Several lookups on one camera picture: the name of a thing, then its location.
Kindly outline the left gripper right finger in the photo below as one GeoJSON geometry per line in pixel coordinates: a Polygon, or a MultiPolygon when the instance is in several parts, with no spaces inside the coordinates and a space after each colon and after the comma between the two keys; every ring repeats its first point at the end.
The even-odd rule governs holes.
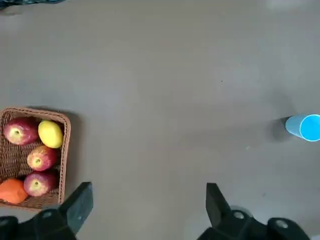
{"type": "Polygon", "coordinates": [[[199,240],[309,240],[294,221],[273,217],[267,224],[240,209],[232,209],[216,183],[206,184],[205,208],[211,227],[199,240]]]}

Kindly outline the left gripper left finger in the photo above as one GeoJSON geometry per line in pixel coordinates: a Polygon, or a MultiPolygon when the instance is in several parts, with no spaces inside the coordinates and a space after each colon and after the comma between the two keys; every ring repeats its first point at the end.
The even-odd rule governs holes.
{"type": "Polygon", "coordinates": [[[58,207],[43,209],[19,222],[15,216],[0,217],[2,240],[76,240],[93,209],[93,185],[82,182],[58,207]]]}

